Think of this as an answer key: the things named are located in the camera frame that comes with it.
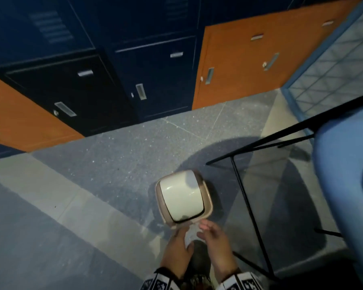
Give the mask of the person's left hand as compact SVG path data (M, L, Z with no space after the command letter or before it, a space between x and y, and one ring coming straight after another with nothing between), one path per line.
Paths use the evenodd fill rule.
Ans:
M160 262L160 267L168 268L179 279L184 277L188 264L193 255L188 254L185 248L184 237L188 229L188 227L182 227L175 231L174 235L170 238L165 248Z

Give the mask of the person's right hand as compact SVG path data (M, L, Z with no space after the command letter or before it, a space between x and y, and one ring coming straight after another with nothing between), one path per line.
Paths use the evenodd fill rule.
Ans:
M219 283L229 276L240 273L229 239L223 231L223 237L216 243L206 243L208 255L213 265L214 274Z

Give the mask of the dark patterned shoe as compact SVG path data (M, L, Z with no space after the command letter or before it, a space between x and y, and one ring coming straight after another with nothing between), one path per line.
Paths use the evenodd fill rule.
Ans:
M201 240L194 240L194 253L183 277L181 290L213 290L210 279L211 260L208 247Z

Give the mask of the beige plastic trash bin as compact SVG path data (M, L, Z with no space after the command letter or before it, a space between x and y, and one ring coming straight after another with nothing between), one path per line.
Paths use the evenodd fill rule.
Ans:
M198 217L196 217L194 219L191 219L191 220L187 220L186 222L179 223L179 224L173 223L173 221L170 219L170 216L168 215L168 212L166 211L165 205L161 204L161 195L160 195L159 182L160 182L160 180L162 178L160 180L158 180L156 185L155 185L155 197L156 197L156 201L157 201L157 204L158 204L160 215L161 215L161 217L163 219L163 222L167 226L169 226L169 228L172 229L172 230L176 230L176 229L179 229L181 227L190 226L191 224L195 224L195 223L199 222L201 219L208 218L213 212L213 202L212 202L212 198L211 198L210 192L208 190L208 187L206 185L206 182L203 180L202 175L198 171L193 170L193 172L195 173L195 176L196 176L196 178L198 180L198 183L199 183L199 186L200 186L200 190L202 192L203 203L204 203L205 210L204 210L203 214L201 214L200 216L198 216Z

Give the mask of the white swing bin lid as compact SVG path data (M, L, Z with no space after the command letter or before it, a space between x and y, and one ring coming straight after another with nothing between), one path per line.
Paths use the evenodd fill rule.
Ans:
M192 170L168 175L160 180L159 185L161 204L165 205L173 223L183 223L203 214L203 196Z

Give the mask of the black white marker wrist band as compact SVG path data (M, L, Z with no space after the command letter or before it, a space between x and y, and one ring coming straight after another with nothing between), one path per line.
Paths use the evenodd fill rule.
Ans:
M235 273L220 283L215 290L264 290L252 272Z
M180 290L181 280L168 268L160 267L147 277L140 290Z

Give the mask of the dark blue vented locker door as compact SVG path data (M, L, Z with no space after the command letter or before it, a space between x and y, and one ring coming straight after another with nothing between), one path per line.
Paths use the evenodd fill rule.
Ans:
M0 0L0 66L94 47L70 0Z
M195 30L201 5L201 0L68 1L97 47Z

